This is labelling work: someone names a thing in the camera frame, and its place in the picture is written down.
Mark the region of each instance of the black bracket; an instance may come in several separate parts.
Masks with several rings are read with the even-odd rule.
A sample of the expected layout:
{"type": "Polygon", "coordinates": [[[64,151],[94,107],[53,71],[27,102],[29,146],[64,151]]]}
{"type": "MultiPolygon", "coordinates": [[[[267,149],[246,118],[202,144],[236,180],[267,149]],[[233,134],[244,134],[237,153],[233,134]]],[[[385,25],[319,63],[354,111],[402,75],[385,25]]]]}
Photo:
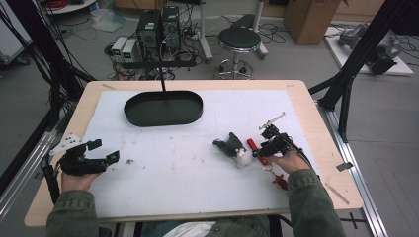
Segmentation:
{"type": "Polygon", "coordinates": [[[372,53],[374,53],[393,23],[405,12],[411,1],[412,0],[384,1],[363,37],[349,55],[348,60],[343,65],[342,69],[334,77],[308,90],[308,92],[313,95],[329,88],[326,95],[318,101],[318,106],[323,107],[326,111],[334,111],[336,103],[342,98],[338,132],[344,142],[348,142],[346,129],[352,84],[355,77],[366,64],[372,53]]]}

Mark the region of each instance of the stool base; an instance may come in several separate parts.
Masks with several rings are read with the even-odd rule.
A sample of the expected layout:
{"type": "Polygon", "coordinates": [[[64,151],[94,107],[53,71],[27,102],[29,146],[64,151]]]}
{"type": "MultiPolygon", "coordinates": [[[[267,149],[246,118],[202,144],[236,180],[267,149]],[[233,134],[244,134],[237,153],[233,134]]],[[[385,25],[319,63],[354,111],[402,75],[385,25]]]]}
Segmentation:
{"type": "Polygon", "coordinates": [[[221,79],[253,79],[253,68],[249,63],[238,60],[235,63],[232,60],[225,59],[217,67],[216,75],[221,79]]]}

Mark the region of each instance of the green sleeve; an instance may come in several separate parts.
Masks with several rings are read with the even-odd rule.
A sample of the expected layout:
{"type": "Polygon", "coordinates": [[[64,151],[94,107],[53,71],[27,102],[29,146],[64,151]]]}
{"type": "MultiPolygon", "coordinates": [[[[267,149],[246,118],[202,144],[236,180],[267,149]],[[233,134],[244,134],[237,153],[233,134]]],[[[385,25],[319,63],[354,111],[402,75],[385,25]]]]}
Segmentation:
{"type": "Polygon", "coordinates": [[[312,170],[292,173],[289,187],[295,237],[346,236],[329,194],[312,170]]]}
{"type": "Polygon", "coordinates": [[[46,236],[99,236],[93,195],[85,191],[61,194],[46,221],[46,236]]]}

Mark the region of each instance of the human hand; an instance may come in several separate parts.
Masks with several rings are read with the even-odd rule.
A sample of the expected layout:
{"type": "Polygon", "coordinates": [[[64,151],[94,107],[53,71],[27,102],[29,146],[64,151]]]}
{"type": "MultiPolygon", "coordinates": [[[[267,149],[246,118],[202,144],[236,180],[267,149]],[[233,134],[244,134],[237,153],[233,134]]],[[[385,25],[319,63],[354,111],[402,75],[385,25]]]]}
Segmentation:
{"type": "Polygon", "coordinates": [[[72,176],[67,175],[65,172],[61,174],[61,189],[62,192],[67,191],[88,191],[92,182],[98,178],[100,174],[90,174],[85,176],[72,176]]]}
{"type": "Polygon", "coordinates": [[[283,157],[278,157],[275,155],[265,157],[270,162],[274,162],[277,165],[281,166],[285,172],[292,174],[298,170],[309,170],[310,167],[305,163],[298,153],[295,150],[289,150],[287,154],[283,157]]]}

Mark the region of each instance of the concrete floor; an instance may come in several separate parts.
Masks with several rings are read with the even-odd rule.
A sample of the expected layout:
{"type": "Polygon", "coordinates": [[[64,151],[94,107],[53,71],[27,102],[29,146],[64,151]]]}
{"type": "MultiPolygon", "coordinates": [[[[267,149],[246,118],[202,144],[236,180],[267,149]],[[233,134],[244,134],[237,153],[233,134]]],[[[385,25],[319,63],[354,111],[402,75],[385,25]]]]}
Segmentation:
{"type": "MultiPolygon", "coordinates": [[[[62,24],[86,20],[88,12],[66,15],[62,24]]],[[[208,20],[208,28],[224,19],[208,20]]],[[[261,24],[272,23],[282,27],[280,19],[263,19],[261,24]]],[[[136,21],[127,21],[114,33],[94,31],[89,21],[77,26],[77,35],[65,40],[68,48],[86,70],[99,80],[113,73],[111,60],[104,48],[118,36],[129,36],[136,28],[136,21]]],[[[228,24],[218,24],[218,28],[228,24]]],[[[255,69],[255,79],[302,80],[307,88],[334,76],[339,67],[331,52],[322,42],[319,46],[297,46],[287,33],[280,33],[285,43],[266,43],[269,55],[260,60],[256,54],[246,54],[242,59],[255,69]]],[[[176,80],[211,80],[216,66],[230,54],[208,38],[213,61],[200,64],[191,71],[179,69],[176,80]]],[[[419,47],[418,39],[411,43],[419,47]]],[[[404,62],[419,64],[419,60],[405,53],[404,62]]],[[[374,76],[359,74],[353,85],[348,120],[348,139],[388,236],[419,236],[419,81],[418,66],[410,66],[414,75],[374,76]]],[[[324,92],[313,95],[320,99],[324,92]]],[[[14,64],[0,71],[0,174],[19,152],[22,145],[42,120],[49,106],[48,85],[42,80],[34,64],[14,64]]],[[[7,216],[0,223],[1,236],[44,236],[44,229],[25,226],[24,217],[40,184],[31,179],[18,196],[7,216]]],[[[355,218],[364,219],[359,210],[352,211],[355,218]]],[[[339,211],[342,218],[349,218],[348,211],[339,211]]],[[[367,224],[344,222],[348,236],[371,236],[367,224]]],[[[285,236],[293,236],[285,227],[285,236]]]]}

